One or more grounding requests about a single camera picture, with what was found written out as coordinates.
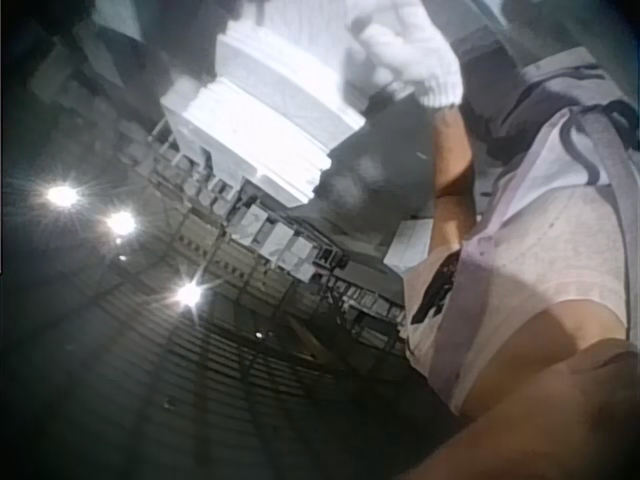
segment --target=person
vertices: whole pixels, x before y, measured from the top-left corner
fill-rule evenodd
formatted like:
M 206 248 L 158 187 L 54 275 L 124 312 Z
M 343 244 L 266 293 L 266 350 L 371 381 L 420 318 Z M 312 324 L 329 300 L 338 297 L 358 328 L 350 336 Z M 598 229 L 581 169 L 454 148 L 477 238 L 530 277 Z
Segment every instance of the person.
M 637 113 L 581 67 L 588 95 L 547 103 L 477 221 L 460 63 L 420 0 L 391 0 L 401 34 L 373 22 L 375 3 L 347 2 L 349 31 L 433 126 L 428 255 L 404 278 L 407 355 L 469 421 L 407 478 L 600 478 L 640 415 L 640 170 L 621 141 Z M 503 132 L 545 101 L 524 91 Z

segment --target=ceiling light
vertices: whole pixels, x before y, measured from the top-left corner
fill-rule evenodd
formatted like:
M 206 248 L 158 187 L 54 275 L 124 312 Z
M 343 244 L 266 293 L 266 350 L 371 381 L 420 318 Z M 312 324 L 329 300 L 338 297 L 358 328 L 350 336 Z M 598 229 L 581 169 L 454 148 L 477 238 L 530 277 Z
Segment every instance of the ceiling light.
M 107 225 L 117 235 L 129 235 L 136 229 L 136 221 L 129 212 L 114 213 L 107 219 Z
M 195 307 L 196 304 L 200 301 L 201 296 L 202 288 L 192 282 L 186 284 L 184 287 L 178 290 L 176 300 L 178 300 L 182 305 Z
M 54 205 L 62 208 L 69 208 L 76 203 L 80 197 L 75 189 L 66 185 L 50 188 L 47 192 L 47 199 Z

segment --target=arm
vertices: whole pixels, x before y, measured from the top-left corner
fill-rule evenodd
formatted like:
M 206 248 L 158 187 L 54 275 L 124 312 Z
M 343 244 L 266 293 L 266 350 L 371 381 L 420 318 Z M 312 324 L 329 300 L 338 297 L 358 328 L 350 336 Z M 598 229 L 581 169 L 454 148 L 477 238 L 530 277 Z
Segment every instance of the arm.
M 459 245 L 476 223 L 471 147 L 460 111 L 438 110 L 433 125 L 435 201 L 429 253 Z
M 460 112 L 460 62 L 420 0 L 392 2 L 400 35 L 371 21 L 377 2 L 348 0 L 349 30 L 374 63 L 411 86 L 418 102 L 436 109 L 435 213 L 429 252 L 459 245 L 475 224 L 471 148 Z

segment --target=backpack strap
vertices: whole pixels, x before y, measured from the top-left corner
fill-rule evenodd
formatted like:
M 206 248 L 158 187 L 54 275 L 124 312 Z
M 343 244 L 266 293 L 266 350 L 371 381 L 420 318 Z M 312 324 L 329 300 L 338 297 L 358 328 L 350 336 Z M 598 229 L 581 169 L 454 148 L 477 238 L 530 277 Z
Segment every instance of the backpack strap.
M 627 153 L 602 107 L 579 115 L 579 122 L 602 160 L 618 204 L 627 270 L 627 338 L 640 346 L 640 163 Z

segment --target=work glove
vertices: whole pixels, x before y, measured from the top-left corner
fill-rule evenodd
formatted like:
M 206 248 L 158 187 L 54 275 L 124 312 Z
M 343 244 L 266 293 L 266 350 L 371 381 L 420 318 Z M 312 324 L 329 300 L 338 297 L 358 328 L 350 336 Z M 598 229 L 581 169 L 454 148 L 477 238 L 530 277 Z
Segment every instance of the work glove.
M 372 22 L 381 1 L 393 7 L 402 34 Z M 348 29 L 374 63 L 413 88 L 427 108 L 462 102 L 460 62 L 421 0 L 346 0 Z

